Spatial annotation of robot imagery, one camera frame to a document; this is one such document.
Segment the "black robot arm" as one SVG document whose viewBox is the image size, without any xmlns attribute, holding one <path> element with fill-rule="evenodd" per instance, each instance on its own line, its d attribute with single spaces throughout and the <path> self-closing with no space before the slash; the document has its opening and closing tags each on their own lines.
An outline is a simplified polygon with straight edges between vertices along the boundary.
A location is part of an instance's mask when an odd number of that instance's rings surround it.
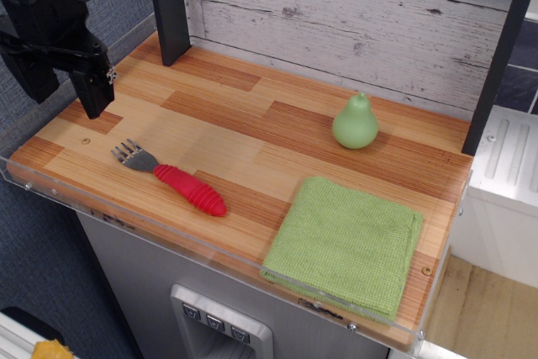
<svg viewBox="0 0 538 359">
<path fill-rule="evenodd" d="M 116 72 L 106 45 L 86 26 L 90 0 L 1 0 L 1 57 L 37 103 L 59 86 L 66 72 L 88 118 L 114 100 Z"/>
</svg>

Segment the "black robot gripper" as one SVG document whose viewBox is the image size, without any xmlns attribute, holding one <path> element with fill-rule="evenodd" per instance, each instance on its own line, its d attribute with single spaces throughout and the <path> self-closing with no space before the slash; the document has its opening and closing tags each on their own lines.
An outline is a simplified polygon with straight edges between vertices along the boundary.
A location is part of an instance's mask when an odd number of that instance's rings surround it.
<svg viewBox="0 0 538 359">
<path fill-rule="evenodd" d="M 115 69 L 110 68 L 106 46 L 87 29 L 89 1 L 1 0 L 1 52 L 7 68 L 37 103 L 59 87 L 53 67 L 71 71 L 79 101 L 88 118 L 96 119 L 114 100 Z M 89 71 L 82 71 L 84 66 Z"/>
</svg>

